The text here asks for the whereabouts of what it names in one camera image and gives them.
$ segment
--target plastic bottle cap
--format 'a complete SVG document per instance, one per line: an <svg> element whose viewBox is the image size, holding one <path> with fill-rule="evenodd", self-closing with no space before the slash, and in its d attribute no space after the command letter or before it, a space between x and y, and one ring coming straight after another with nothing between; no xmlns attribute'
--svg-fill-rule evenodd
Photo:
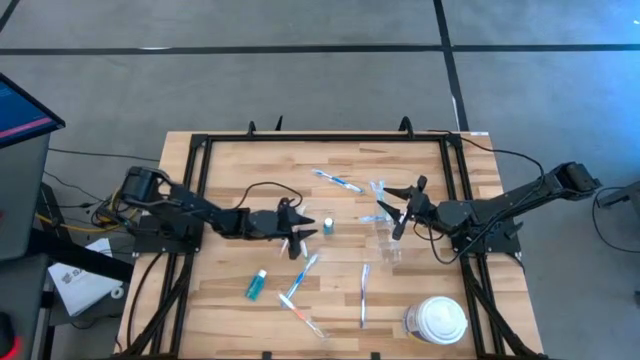
<svg viewBox="0 0 640 360"><path fill-rule="evenodd" d="M467 329L464 311L448 297L433 297L423 303L420 310L420 330L433 343L453 344L462 338Z"/></svg>

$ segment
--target computer screen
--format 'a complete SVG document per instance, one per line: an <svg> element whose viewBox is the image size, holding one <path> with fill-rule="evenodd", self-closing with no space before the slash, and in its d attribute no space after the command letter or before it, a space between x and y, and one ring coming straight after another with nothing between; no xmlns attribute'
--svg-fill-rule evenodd
<svg viewBox="0 0 640 360"><path fill-rule="evenodd" d="M0 148L61 127L60 118L0 74Z"/></svg>

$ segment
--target wooden tabletop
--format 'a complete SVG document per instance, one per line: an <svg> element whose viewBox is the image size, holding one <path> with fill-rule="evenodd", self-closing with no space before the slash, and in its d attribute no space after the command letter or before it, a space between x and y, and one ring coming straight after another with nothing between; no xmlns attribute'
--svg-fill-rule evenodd
<svg viewBox="0 0 640 360"><path fill-rule="evenodd" d="M183 177L191 134L167 134L160 168L174 181ZM463 136L491 147L488 136ZM464 145L474 197L500 194L502 185L493 154ZM452 164L457 193L461 196L455 157ZM263 351L273 352L276 359L369 358L371 352L380 352L383 359L475 358L470 329L461 341L448 346L419 343L407 338L402 329L405 309L430 296L451 297L467 311L458 262L449 266L438 263L430 243L415 236L408 227L398 243L401 262L395 266L385 263L373 225L359 221L361 216L375 212L372 192L358 195L312 175L312 168L367 190L371 180L383 179L389 187L406 187L415 184L423 174L428 178L426 192L431 200L437 203L447 199L440 150L435 143L215 143L206 187L208 200L221 207L232 207L245 188L261 181L283 183L304 196L305 215L316 219L308 228L319 229L307 244L311 253L319 254L319 261L293 302L330 337L320 340L291 311L279 306L277 292L286 292L303 269L302 257L297 261L288 260L286 255L279 258L279 240L225 240L206 227L201 252L195 256L180 358L260 358ZM196 186L198 169L196 166L192 189ZM275 209L283 196L292 197L284 189L256 187L243 206L252 210ZM396 207L403 206L402 201L391 196L387 200ZM329 237L322 234L322 221L326 217L335 219L335 234ZM436 243L436 250L444 258L454 255L446 238ZM166 257L156 263L141 290L133 321L134 338L157 308ZM133 290L152 258L153 255L143 255L136 261L118 335L121 344L125 344ZM522 270L504 255L490 255L488 261L499 310L530 348L542 351ZM371 272L367 284L367 326L360 329L360 277L364 263L371 264ZM260 269L268 273L266 285L258 300L251 302L244 292ZM484 311L481 318L487 350L491 351ZM167 319L165 351L170 342L173 312Z"/></svg>

